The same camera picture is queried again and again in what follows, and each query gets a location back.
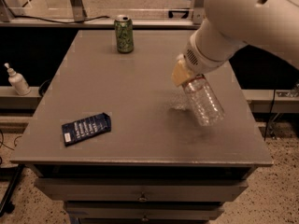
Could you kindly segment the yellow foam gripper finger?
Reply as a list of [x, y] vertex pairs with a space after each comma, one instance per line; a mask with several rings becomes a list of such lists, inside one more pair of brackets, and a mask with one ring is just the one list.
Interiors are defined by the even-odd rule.
[[196, 78], [203, 78], [202, 74], [196, 74], [193, 70], [187, 65], [186, 59], [182, 54], [177, 56], [177, 62], [172, 71], [171, 79], [172, 82], [178, 87], [185, 83]]

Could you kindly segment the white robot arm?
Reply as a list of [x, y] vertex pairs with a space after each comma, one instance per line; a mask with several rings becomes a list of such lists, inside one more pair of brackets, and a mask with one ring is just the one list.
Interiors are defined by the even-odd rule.
[[221, 67], [246, 45], [299, 68], [298, 0], [204, 0], [205, 18], [172, 72], [180, 86]]

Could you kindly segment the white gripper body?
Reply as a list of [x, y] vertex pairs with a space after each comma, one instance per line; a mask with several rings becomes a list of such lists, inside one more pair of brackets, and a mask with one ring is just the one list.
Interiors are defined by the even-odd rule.
[[187, 67], [196, 75], [212, 72], [230, 60], [246, 43], [219, 32], [208, 20], [204, 20], [183, 50]]

